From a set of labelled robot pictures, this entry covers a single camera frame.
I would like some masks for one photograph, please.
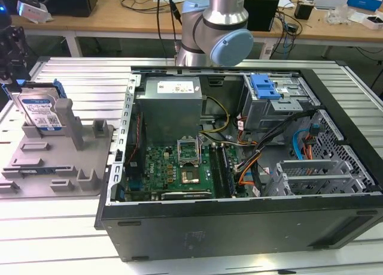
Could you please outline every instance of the power supply label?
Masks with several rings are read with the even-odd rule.
[[[23,99],[22,104],[29,118],[35,126],[41,130],[60,130],[62,124],[56,115],[51,111],[52,103],[48,99]]]
[[[194,93],[192,81],[160,81],[157,93]]]

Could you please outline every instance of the metal table surface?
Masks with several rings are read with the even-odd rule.
[[[37,82],[57,78],[83,124],[106,118],[119,126],[131,65],[164,59],[51,58],[31,71]],[[330,61],[245,61],[240,66],[312,68],[383,156],[383,105],[347,67]],[[9,102],[0,113],[0,168],[23,137],[23,116]],[[111,156],[115,144],[111,145]],[[383,224],[339,250],[123,263],[105,231],[93,228],[97,197],[0,201],[0,274],[382,274]]]

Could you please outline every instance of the ram slot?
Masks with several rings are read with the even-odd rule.
[[[209,146],[210,169],[213,178],[214,192],[216,198],[225,198],[223,176],[220,170],[217,149]]]
[[[232,173],[230,172],[229,161],[227,160],[225,148],[218,147],[217,153],[220,162],[220,171],[223,178],[225,197],[230,198],[234,194],[234,183]]]

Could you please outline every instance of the blue box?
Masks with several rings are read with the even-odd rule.
[[[375,11],[382,4],[382,0],[348,0],[347,5],[349,7],[358,7],[365,10]]]
[[[274,82],[266,74],[251,74],[250,79],[258,99],[281,98],[281,95],[274,88]]]

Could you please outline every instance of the floor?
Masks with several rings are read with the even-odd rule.
[[[31,48],[31,56],[28,66],[32,68],[39,56],[70,56],[66,42],[61,37],[29,36],[27,42]],[[133,57],[133,58],[163,58],[163,51],[158,40],[122,39],[119,50],[118,39],[115,38],[80,38],[80,45],[84,56],[97,57]],[[165,50],[168,57],[175,54],[174,43],[164,40]],[[249,55],[250,59],[259,58],[261,44],[255,44]],[[291,60],[320,61],[324,60],[321,54],[323,46],[300,46],[297,45],[290,53]],[[328,60],[345,61],[349,67],[368,85],[371,86],[383,66],[378,65],[378,60],[383,60],[383,51],[379,49],[365,49],[371,53],[360,53],[353,47],[334,47],[329,53]],[[272,59],[282,59],[282,54],[275,53]],[[374,85],[373,90],[380,95],[383,92],[383,76]]]

